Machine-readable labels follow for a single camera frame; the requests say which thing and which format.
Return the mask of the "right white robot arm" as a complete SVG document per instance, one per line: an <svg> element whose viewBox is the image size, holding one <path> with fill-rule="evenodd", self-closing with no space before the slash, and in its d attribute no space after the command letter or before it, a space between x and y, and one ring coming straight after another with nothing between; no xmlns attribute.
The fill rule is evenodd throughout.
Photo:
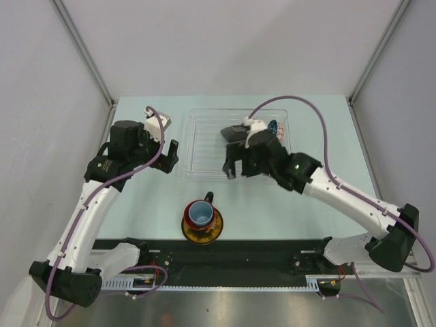
<svg viewBox="0 0 436 327"><path fill-rule="evenodd" d="M315 198L349 217L365 234L347 238L327 237L314 256L321 273L331 273L337 266L370 259L391 272L400 272L418 230L419 212L410 204L399 208L369 197L331 177L320 161L305 153L289 153L278 139L264 130L250 138L226 145L223 171L236 177L236 162L242 163L242 176L264 174L288 190Z"/></svg>

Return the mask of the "black square floral plate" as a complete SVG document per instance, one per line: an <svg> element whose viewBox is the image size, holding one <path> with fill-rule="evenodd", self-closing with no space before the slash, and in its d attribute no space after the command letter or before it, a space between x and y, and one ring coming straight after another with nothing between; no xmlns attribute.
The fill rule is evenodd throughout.
<svg viewBox="0 0 436 327"><path fill-rule="evenodd" d="M221 129L220 134L228 144L245 142L249 134L249 127L244 125L231 125Z"/></svg>

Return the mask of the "white wire dish rack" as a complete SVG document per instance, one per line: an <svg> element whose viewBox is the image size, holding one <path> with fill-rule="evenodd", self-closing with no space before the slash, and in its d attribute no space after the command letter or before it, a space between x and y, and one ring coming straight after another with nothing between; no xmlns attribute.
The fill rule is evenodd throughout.
<svg viewBox="0 0 436 327"><path fill-rule="evenodd" d="M227 181L222 170L229 144L245 143L243 121L252 113L242 108L194 108L184 123L184 171L197 181Z"/></svg>

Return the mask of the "blue triangle pattern bowl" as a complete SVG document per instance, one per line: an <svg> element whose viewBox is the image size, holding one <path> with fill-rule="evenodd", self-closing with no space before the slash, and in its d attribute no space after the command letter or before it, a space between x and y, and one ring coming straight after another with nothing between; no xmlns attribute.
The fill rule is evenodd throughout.
<svg viewBox="0 0 436 327"><path fill-rule="evenodd" d="M277 120L271 120L268 125L268 130L278 139L278 141L283 142L285 139L285 133L283 125Z"/></svg>

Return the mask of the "light blue cup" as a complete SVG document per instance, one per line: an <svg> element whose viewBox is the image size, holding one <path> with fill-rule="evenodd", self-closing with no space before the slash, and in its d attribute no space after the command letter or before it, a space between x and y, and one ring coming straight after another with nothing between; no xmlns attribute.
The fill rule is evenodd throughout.
<svg viewBox="0 0 436 327"><path fill-rule="evenodd" d="M214 208L210 202L198 200L188 209L188 218L195 227L203 228L209 225L214 217Z"/></svg>

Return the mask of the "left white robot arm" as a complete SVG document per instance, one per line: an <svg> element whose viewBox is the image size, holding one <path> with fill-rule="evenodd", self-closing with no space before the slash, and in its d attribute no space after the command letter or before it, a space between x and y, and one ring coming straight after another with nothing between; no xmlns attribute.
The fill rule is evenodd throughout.
<svg viewBox="0 0 436 327"><path fill-rule="evenodd" d="M91 261L91 250L127 180L147 167L168 174L178 162L176 140L167 154L162 153L161 137L170 124L169 116L158 113L143 123L117 121L110 128L109 141L87 166L79 201L64 233L48 257L29 268L46 297L88 307L103 283L128 268L141 273L150 266L146 242L134 238L122 240L96 262Z"/></svg>

